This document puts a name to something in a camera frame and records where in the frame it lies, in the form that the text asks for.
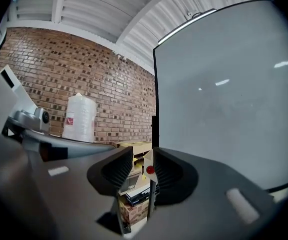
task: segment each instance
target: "gray surface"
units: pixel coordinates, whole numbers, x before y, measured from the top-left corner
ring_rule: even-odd
[[[0,135],[0,198],[40,236],[56,234],[56,239],[62,240],[122,239],[96,222],[112,209],[114,197],[100,195],[87,179],[93,164],[122,149],[34,164],[31,168],[19,143]],[[272,197],[231,168],[182,152],[165,151],[197,170],[198,185],[182,203],[157,207],[134,239],[237,240],[257,230],[274,212]],[[33,151],[28,153],[29,157],[38,156],[33,156]],[[50,176],[48,170],[58,167],[69,170]],[[258,221],[250,226],[243,224],[226,198],[225,193],[231,188],[238,188],[258,210]]]
[[[14,115],[14,120],[19,123],[19,125],[24,126],[26,129],[40,129],[40,118],[24,110],[16,111]]]
[[[160,147],[221,161],[264,189],[288,183],[288,65],[275,67],[288,62],[288,24],[272,2],[217,11],[155,54]]]
[[[115,154],[116,148],[100,155],[49,161],[33,167],[33,178],[53,215],[60,239],[113,239],[121,236],[96,221],[109,212],[114,198],[100,195],[87,179],[88,169],[96,162]],[[48,170],[65,166],[68,172],[50,176]]]
[[[23,133],[22,145],[25,150],[39,152],[40,143],[52,144],[52,147],[67,148],[68,158],[79,158],[84,156],[93,155],[114,149],[115,147],[108,144],[80,142],[77,140],[65,139],[60,137],[51,136],[46,133],[36,132],[26,129]]]
[[[198,185],[182,203],[156,207],[135,240],[248,239],[274,214],[273,198],[230,167],[186,153],[162,150],[190,163],[199,174]],[[228,201],[226,191],[232,188],[238,188],[259,212],[261,217],[251,225],[243,223]]]
[[[1,134],[0,201],[13,218],[35,232],[40,239],[55,239],[57,227],[31,176],[31,166],[25,151],[18,142]],[[0,225],[3,225],[0,230],[16,223],[16,219],[6,214],[4,207],[0,206]],[[24,233],[20,224],[18,230],[21,231],[20,235]]]

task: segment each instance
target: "large gray panel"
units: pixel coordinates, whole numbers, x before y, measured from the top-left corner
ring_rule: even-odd
[[[167,153],[166,157],[173,156],[193,166],[198,172],[198,184],[183,202],[157,206],[135,239],[250,239],[274,215],[272,197],[228,166],[165,148],[155,148],[154,156],[160,150]],[[231,188],[238,188],[255,207],[260,214],[258,220],[248,225],[243,223],[226,197]]]
[[[87,171],[95,163],[109,159],[123,149],[33,166],[32,177],[54,217],[59,239],[122,238],[96,222],[110,211],[115,197],[99,194],[87,179]],[[31,158],[38,156],[31,150],[27,153]],[[68,171],[54,176],[49,174],[49,170],[61,167],[67,167]]]
[[[155,49],[160,147],[288,183],[288,23],[271,1],[202,18]]]

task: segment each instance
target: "ceiling beam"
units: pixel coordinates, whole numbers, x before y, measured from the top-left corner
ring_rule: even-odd
[[[121,44],[128,33],[135,27],[135,25],[146,15],[147,12],[150,11],[156,4],[158,4],[161,0],[150,0],[138,13],[137,15],[130,21],[127,27],[123,30],[122,34],[120,34],[116,44]]]
[[[52,19],[51,19],[53,23],[61,22],[63,3],[64,0],[53,0]]]
[[[12,1],[8,7],[8,19],[10,22],[18,20],[16,1]]]

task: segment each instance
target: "cardboard box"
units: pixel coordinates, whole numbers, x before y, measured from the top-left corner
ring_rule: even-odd
[[[120,188],[118,193],[124,195],[130,191],[136,190],[150,182],[150,180],[142,173],[142,166],[136,165],[130,172],[123,186]]]
[[[113,145],[116,148],[132,146],[134,157],[136,157],[136,155],[142,154],[152,149],[152,143],[148,141],[137,141],[137,142],[136,141],[135,142],[119,141],[119,142],[114,142]]]
[[[122,220],[130,225],[141,221],[147,217],[148,213],[148,199],[144,202],[132,207],[125,197],[119,197],[119,206]]]

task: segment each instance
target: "corrugated metal ceiling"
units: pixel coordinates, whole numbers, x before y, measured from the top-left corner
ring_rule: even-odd
[[[152,49],[197,12],[250,0],[17,0],[12,21],[52,21],[81,29],[125,49],[153,68]]]

